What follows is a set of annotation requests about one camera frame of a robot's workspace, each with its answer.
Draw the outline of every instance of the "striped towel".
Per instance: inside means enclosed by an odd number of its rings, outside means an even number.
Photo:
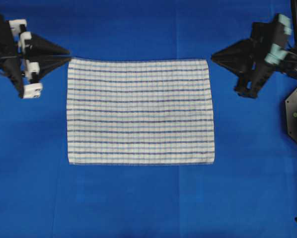
[[[67,137],[75,165],[213,163],[207,62],[73,59]]]

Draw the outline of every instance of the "blue background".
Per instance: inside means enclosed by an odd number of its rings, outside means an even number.
[[[289,0],[0,0],[6,19],[97,60],[206,58],[216,160],[208,166],[72,166],[66,78],[21,100],[0,76],[0,238],[297,238],[297,145],[284,99],[297,82],[275,73],[257,100],[212,53],[250,35],[253,21],[291,16]]]

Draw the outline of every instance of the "white plastic part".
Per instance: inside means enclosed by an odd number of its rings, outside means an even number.
[[[25,64],[25,76],[28,80],[32,79],[32,73],[39,74],[40,68],[38,62],[30,62],[29,60],[24,61]]]
[[[27,21],[25,19],[17,19],[8,22],[13,36],[17,36],[20,33],[20,25],[25,25],[27,27]]]
[[[21,48],[21,51],[23,52],[23,54],[26,53],[26,47],[29,47],[29,45],[25,44],[25,40],[31,40],[30,31],[25,31],[19,35],[18,46]]]
[[[39,98],[40,92],[43,90],[42,83],[32,83],[24,85],[23,98]]]

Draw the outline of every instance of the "blue fabric surface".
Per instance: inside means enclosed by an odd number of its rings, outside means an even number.
[[[207,58],[253,21],[291,15],[288,0],[0,1],[7,19],[74,56],[96,60]],[[297,145],[284,99],[297,86],[276,73],[257,100],[209,61],[216,159],[210,166],[72,166],[66,78],[43,79],[20,100],[0,76],[0,238],[297,238]]]

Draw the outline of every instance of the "white towel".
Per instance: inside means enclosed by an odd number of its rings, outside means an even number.
[[[68,68],[67,130],[75,165],[211,164],[207,62],[75,58]]]

